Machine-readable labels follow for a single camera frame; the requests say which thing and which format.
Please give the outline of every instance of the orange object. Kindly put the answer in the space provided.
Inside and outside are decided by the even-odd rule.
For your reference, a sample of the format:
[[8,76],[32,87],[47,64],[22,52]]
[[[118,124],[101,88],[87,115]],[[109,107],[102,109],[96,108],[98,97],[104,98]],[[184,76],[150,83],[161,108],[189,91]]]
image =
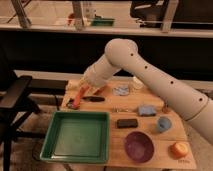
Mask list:
[[170,149],[176,158],[185,157],[189,153],[188,146],[184,142],[176,142]]
[[72,109],[78,109],[79,108],[81,99],[88,89],[89,89],[89,86],[81,87],[81,89],[78,91],[78,93],[75,96],[75,99],[72,103]]

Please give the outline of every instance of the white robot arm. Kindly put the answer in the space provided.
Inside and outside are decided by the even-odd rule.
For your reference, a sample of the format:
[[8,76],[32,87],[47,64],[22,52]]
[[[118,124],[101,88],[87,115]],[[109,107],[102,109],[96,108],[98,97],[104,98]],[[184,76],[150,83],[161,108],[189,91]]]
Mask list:
[[138,77],[213,144],[213,101],[145,61],[138,54],[135,42],[111,40],[105,47],[104,55],[87,68],[84,79],[93,86],[102,87],[120,69]]

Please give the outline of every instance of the small object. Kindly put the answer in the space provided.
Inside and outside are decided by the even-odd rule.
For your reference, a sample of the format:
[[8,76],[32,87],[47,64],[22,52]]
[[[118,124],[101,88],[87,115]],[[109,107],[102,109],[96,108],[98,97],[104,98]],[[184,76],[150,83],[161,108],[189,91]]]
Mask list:
[[117,127],[118,128],[137,128],[138,120],[137,119],[118,119]]
[[[105,101],[105,98],[101,97],[101,96],[84,96],[84,97],[82,97],[82,99],[85,100],[85,101],[89,101],[89,102],[102,102],[102,101]],[[74,99],[70,98],[69,101],[67,102],[66,106],[68,108],[72,109],[72,103],[73,102],[74,102]]]
[[68,25],[68,26],[72,23],[72,20],[73,20],[74,18],[75,18],[75,17],[74,17],[74,14],[73,14],[73,13],[69,14],[68,19],[67,19],[67,25]]
[[125,151],[127,155],[137,163],[149,161],[154,154],[152,140],[139,131],[131,132],[125,138]]
[[152,105],[142,105],[138,107],[138,114],[140,116],[155,116],[156,110]]
[[90,101],[90,102],[103,102],[103,101],[105,101],[105,98],[101,97],[101,96],[85,96],[82,99],[84,99],[86,101]]
[[128,108],[112,108],[112,113],[119,113],[119,112],[133,112],[136,113],[137,109],[128,109]]
[[120,85],[118,87],[115,87],[115,88],[113,88],[113,94],[116,96],[127,96],[127,95],[129,95],[129,86]]
[[172,122],[167,117],[160,117],[157,121],[157,130],[160,133],[163,133],[172,127]]
[[170,146],[170,150],[175,158],[185,157],[189,153],[189,149],[184,142],[176,142]]
[[70,108],[72,109],[78,109],[80,106],[81,98],[83,97],[84,93],[89,89],[89,86],[81,87],[81,89],[78,91],[74,101],[70,105]]
[[169,113],[171,109],[169,108],[168,104],[164,102],[163,107],[162,107],[162,112],[163,113]]
[[140,89],[143,88],[144,84],[136,76],[134,76],[132,78],[132,80],[133,80],[133,84],[132,85],[133,85],[134,89],[140,90]]

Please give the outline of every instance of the green tray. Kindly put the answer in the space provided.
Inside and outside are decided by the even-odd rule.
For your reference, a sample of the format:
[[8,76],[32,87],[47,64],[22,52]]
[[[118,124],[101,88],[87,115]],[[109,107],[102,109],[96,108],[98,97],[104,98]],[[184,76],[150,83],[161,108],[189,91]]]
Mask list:
[[108,146],[108,113],[56,112],[50,122],[40,158],[48,162],[106,163]]
[[114,19],[113,18],[95,18],[91,26],[113,26]]

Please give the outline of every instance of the table surface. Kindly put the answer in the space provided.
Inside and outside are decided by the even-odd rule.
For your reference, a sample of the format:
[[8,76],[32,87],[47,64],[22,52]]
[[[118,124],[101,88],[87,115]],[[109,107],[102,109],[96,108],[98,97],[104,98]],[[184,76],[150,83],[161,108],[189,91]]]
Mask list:
[[[61,110],[69,111],[66,103],[70,98],[74,98],[77,93],[77,84],[79,80],[70,80],[66,94],[63,98]],[[127,96],[116,96],[113,94],[113,88],[119,85],[128,84],[130,94]],[[105,111],[110,115],[110,147],[109,160],[106,166],[118,167],[140,167],[140,168],[168,168],[168,169],[196,169],[196,163],[191,151],[190,144],[183,127],[180,117],[170,110],[168,113],[162,112],[164,102],[154,95],[147,87],[136,90],[132,87],[131,81],[109,81],[107,87],[99,95],[105,97],[104,102],[85,102],[82,101],[79,110],[81,111]],[[155,117],[141,117],[135,112],[112,112],[112,108],[136,109],[140,105],[153,105],[157,111]],[[164,133],[158,133],[156,122],[160,116],[168,117],[172,122],[172,128]],[[138,120],[137,128],[118,129],[116,121],[118,119],[136,118]],[[124,150],[125,137],[133,132],[141,131],[147,134],[154,144],[154,155],[146,163],[135,163],[126,154]],[[185,142],[189,148],[189,154],[181,159],[174,159],[169,147],[176,141]]]

